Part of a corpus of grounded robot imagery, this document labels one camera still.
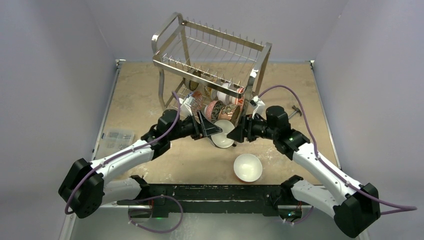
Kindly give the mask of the white blue-rimmed bowl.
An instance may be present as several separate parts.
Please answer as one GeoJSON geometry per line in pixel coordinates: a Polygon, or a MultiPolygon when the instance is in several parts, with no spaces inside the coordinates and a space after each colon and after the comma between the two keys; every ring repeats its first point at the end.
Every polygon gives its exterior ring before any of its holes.
{"type": "Polygon", "coordinates": [[[225,119],[219,119],[214,123],[216,126],[222,129],[222,132],[211,136],[212,142],[221,149],[226,149],[234,144],[234,140],[227,137],[227,135],[235,129],[235,126],[225,119]]]}

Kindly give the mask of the black leaf patterned bowl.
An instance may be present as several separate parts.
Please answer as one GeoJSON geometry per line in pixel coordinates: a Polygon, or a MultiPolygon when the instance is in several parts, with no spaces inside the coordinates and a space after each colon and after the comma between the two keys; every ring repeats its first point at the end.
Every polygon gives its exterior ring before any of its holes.
{"type": "Polygon", "coordinates": [[[216,122],[219,118],[220,112],[224,107],[221,100],[213,100],[204,108],[205,117],[212,123],[216,122]]]}

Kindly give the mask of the orange patterned bowl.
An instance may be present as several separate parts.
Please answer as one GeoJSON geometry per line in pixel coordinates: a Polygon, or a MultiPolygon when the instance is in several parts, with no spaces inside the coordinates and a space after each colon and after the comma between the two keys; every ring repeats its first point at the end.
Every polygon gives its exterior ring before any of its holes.
{"type": "MultiPolygon", "coordinates": [[[[239,93],[239,94],[242,94],[244,91],[245,91],[245,88],[244,87],[239,87],[236,90],[236,92],[239,93]]],[[[240,97],[236,97],[235,100],[234,100],[234,104],[236,104],[238,106],[243,106],[244,100],[245,100],[245,97],[243,95],[240,96],[240,97]]]]}

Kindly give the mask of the large plain white bowl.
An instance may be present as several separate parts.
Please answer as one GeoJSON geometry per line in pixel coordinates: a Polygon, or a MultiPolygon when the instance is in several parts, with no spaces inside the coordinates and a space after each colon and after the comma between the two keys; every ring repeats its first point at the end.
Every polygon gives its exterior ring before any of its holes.
{"type": "Polygon", "coordinates": [[[244,153],[234,160],[233,171],[240,181],[253,183],[262,176],[263,166],[257,156],[250,153],[244,153]]]}

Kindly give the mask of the brown glazed bowl stack top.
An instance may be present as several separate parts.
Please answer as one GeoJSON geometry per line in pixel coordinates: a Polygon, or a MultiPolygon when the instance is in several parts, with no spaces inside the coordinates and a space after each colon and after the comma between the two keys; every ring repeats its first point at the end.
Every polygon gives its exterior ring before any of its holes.
{"type": "Polygon", "coordinates": [[[241,106],[237,104],[228,104],[221,109],[218,115],[218,120],[228,120],[232,124],[236,124],[241,111],[241,106]]]}

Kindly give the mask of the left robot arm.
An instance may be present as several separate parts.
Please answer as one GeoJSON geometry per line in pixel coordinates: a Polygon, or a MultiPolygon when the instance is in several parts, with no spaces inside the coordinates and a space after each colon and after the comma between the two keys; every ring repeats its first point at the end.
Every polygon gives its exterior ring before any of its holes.
{"type": "Polygon", "coordinates": [[[197,115],[199,120],[193,115],[181,120],[178,110],[165,110],[157,124],[129,147],[90,162],[84,158],[76,160],[58,189],[66,202],[65,214],[76,214],[81,219],[90,216],[104,203],[107,184],[133,167],[162,156],[172,141],[185,137],[199,140],[222,133],[222,128],[207,120],[202,112],[197,115]]]}

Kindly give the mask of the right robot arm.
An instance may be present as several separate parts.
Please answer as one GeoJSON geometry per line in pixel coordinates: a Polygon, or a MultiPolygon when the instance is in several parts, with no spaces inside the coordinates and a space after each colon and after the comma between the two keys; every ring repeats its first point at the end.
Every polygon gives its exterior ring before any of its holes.
{"type": "Polygon", "coordinates": [[[259,114],[243,116],[241,122],[227,134],[238,143],[258,138],[271,140],[278,152],[311,173],[324,188],[293,176],[282,184],[280,196],[288,204],[305,202],[333,218],[348,237],[355,238],[381,217],[375,186],[347,176],[320,153],[300,131],[291,127],[288,114],[281,106],[270,106],[266,117],[259,114]]]}

